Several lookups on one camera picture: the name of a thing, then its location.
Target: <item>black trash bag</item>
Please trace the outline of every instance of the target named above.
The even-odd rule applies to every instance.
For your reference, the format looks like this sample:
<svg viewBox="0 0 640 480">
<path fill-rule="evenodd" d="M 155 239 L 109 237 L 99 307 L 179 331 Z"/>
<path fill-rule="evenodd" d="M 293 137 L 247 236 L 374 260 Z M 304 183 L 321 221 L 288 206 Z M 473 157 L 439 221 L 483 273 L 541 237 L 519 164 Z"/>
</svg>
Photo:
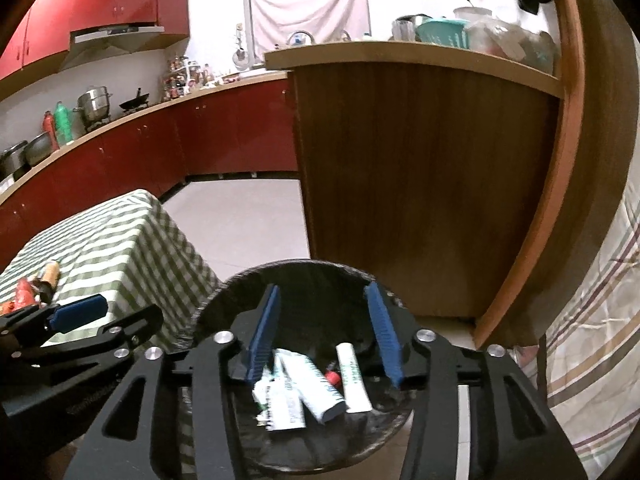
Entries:
<svg viewBox="0 0 640 480">
<path fill-rule="evenodd" d="M 336 360 L 335 346 L 351 342 L 356 350 L 372 340 L 364 287 L 374 277 L 352 267 L 313 260 L 284 260 L 231 277 L 194 313 L 190 328 L 178 338 L 179 349 L 228 330 L 236 315 L 254 309 L 269 283 L 280 287 L 282 310 L 274 348 L 309 356 L 324 372 Z M 401 301 L 388 292 L 393 303 Z M 306 428 L 266 431 L 255 420 L 258 407 L 249 386 L 232 387 L 236 423 L 245 465 L 255 476 L 323 472 L 354 465 L 379 449 L 404 425 L 415 392 L 400 392 L 382 372 L 363 379 L 374 407 L 368 413 L 345 413 L 318 424 L 305 408 Z M 180 407 L 181 449 L 191 450 L 191 392 L 183 389 Z M 181 453 L 183 471 L 193 457 Z"/>
</svg>

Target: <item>wooden countertop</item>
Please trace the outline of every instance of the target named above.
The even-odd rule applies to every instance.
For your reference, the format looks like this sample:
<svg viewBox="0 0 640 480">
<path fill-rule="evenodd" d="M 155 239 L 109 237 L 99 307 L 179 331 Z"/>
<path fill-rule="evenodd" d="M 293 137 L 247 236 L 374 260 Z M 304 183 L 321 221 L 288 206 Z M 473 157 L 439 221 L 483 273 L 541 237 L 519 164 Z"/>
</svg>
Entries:
<svg viewBox="0 0 640 480">
<path fill-rule="evenodd" d="M 492 75 L 558 98 L 564 95 L 558 78 L 526 65 L 463 48 L 415 41 L 348 41 L 297 46 L 268 52 L 264 60 L 269 70 L 291 70 L 326 63 L 426 64 Z"/>
<path fill-rule="evenodd" d="M 197 99 L 198 97 L 203 97 L 205 95 L 215 94 L 216 92 L 223 92 L 225 90 L 230 90 L 232 88 L 238 88 L 238 87 L 241 87 L 241 86 L 252 85 L 252 84 L 256 84 L 256 83 L 264 83 L 264 82 L 267 82 L 267 81 L 275 81 L 275 80 L 278 80 L 278 79 L 286 79 L 286 78 L 287 78 L 287 74 L 285 72 L 274 72 L 274 73 L 267 73 L 267 74 L 251 76 L 251 77 L 247 77 L 245 79 L 241 79 L 240 81 L 236 81 L 235 83 L 228 83 L 228 84 L 225 84 L 225 85 L 222 85 L 222 86 L 216 86 L 215 88 L 208 88 L 208 89 L 205 89 L 205 90 L 200 90 L 200 91 L 194 92 L 193 94 L 189 94 L 189 95 L 187 95 L 185 97 L 174 99 L 172 101 L 167 101 L 165 103 L 160 103 L 160 104 L 155 105 L 155 106 L 150 106 L 149 108 L 146 108 L 145 110 L 141 110 L 139 112 L 136 112 L 134 114 L 131 114 L 131 115 L 128 115 L 128 116 L 125 116 L 125 117 L 120 117 L 119 119 L 116 119 L 116 120 L 112 121 L 109 124 L 105 124 L 101 128 L 98 128 L 97 130 L 94 130 L 91 133 L 80 137 L 79 139 L 75 140 L 73 143 L 68 144 L 66 146 L 63 146 L 62 148 L 60 148 L 56 152 L 54 152 L 51 155 L 49 155 L 45 160 L 43 160 L 35 168 L 31 168 L 31 171 L 27 172 L 27 174 L 24 177 L 19 179 L 10 188 L 8 188 L 6 191 L 4 191 L 3 193 L 0 194 L 0 205 L 2 205 L 16 190 L 18 190 L 20 188 L 20 186 L 22 186 L 23 184 L 28 182 L 30 179 L 32 179 L 35 175 L 37 175 L 42 170 L 44 170 L 49 164 L 52 164 L 53 162 L 58 160 L 61 156 L 65 156 L 71 150 L 77 148 L 78 146 L 81 146 L 85 142 L 88 142 L 89 140 L 92 140 L 95 137 L 97 137 L 97 136 L 99 136 L 99 135 L 101 135 L 101 134 L 103 134 L 105 132 L 108 132 L 112 128 L 115 128 L 117 126 L 121 126 L 122 124 L 128 123 L 129 121 L 132 121 L 134 119 L 139 119 L 140 117 L 143 117 L 143 116 L 145 116 L 147 114 L 151 114 L 153 112 L 157 112 L 158 110 L 162 110 L 163 108 L 168 108 L 168 107 L 176 105 L 178 103 L 183 103 L 183 102 L 188 101 L 190 99 Z"/>
</svg>

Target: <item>checkered tablecloth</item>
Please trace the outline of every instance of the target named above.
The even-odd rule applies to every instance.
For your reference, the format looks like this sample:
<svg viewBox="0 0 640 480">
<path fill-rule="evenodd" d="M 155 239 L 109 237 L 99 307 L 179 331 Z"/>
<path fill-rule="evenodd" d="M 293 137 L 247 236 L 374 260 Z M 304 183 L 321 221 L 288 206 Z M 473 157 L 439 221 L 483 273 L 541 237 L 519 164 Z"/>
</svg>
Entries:
<svg viewBox="0 0 640 480">
<path fill-rule="evenodd" d="M 103 295 L 107 316 L 48 344 L 95 335 L 113 319 L 148 304 L 162 309 L 164 325 L 151 343 L 170 349 L 218 279 L 158 200 L 136 190 L 87 209 L 33 237 L 0 274 L 0 303 L 14 296 L 23 276 L 57 260 L 61 277 L 54 302 Z"/>
</svg>

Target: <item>green basket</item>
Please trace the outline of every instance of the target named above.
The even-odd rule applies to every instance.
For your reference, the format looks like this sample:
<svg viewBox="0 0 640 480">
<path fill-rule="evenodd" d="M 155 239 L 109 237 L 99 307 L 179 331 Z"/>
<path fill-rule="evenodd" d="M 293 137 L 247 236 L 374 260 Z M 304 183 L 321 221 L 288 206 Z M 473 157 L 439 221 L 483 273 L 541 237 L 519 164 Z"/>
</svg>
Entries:
<svg viewBox="0 0 640 480">
<path fill-rule="evenodd" d="M 465 25 L 467 20 L 432 18 L 415 29 L 420 41 L 457 48 L 469 48 Z"/>
</svg>

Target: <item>window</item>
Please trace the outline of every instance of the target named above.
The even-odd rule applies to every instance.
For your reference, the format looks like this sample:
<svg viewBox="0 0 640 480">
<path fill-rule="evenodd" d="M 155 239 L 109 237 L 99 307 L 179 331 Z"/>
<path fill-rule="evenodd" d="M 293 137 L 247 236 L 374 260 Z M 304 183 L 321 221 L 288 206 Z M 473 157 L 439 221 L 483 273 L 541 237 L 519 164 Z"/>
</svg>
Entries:
<svg viewBox="0 0 640 480">
<path fill-rule="evenodd" d="M 370 32 L 367 0 L 244 0 L 244 18 L 254 66 L 297 30 L 309 32 L 316 43 L 337 40 L 344 31 L 351 37 Z"/>
</svg>

